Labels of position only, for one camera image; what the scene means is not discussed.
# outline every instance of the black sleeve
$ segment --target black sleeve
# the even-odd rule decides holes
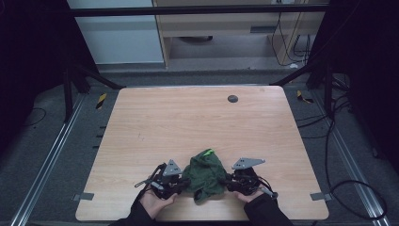
[[[294,225],[267,194],[263,194],[253,201],[248,202],[244,206],[244,210],[253,226]]]
[[[132,206],[130,214],[127,218],[121,218],[109,226],[153,226],[155,221],[152,220],[140,202]]]

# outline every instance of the wall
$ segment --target wall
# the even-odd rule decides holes
[[[151,0],[68,0],[71,8],[151,7]],[[76,18],[96,64],[163,63],[154,16]]]

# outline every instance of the yellow and black tape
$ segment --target yellow and black tape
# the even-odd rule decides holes
[[[105,101],[106,93],[101,94],[99,101],[96,105],[96,109],[101,109],[103,107],[104,101]]]
[[[296,92],[296,98],[297,98],[299,101],[304,101],[304,102],[306,102],[306,103],[308,103],[308,104],[313,103],[313,99],[304,98],[304,97],[302,96],[302,92],[301,92],[300,90],[298,90],[298,91]]]

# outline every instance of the light wood tabletop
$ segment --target light wood tabletop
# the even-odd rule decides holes
[[[235,95],[238,102],[230,103]],[[325,219],[320,187],[281,87],[129,88],[119,93],[76,217],[82,221],[126,218],[155,168],[173,159],[183,170],[190,158],[212,148],[227,173],[240,158],[261,158],[253,167],[279,193],[289,219]],[[200,205],[183,192],[158,221],[247,220],[244,204],[226,189]]]

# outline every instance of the tape piece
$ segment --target tape piece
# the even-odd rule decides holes
[[[72,200],[73,201],[81,201],[81,200],[92,201],[93,197],[94,197],[93,193],[74,194],[72,197]]]
[[[101,94],[101,96],[99,98],[99,101],[98,101],[98,103],[96,105],[96,109],[99,110],[99,109],[101,109],[103,107],[105,97],[106,97],[106,93]]]
[[[327,201],[332,200],[332,196],[330,194],[323,194],[323,193],[319,192],[319,193],[311,194],[311,199],[313,201],[325,200],[327,202]]]
[[[313,99],[304,98],[304,97],[302,96],[302,92],[301,92],[300,90],[297,90],[297,91],[296,91],[296,98],[297,98],[299,101],[304,101],[304,102],[306,102],[306,103],[308,103],[308,104],[312,104],[312,103],[313,103]]]

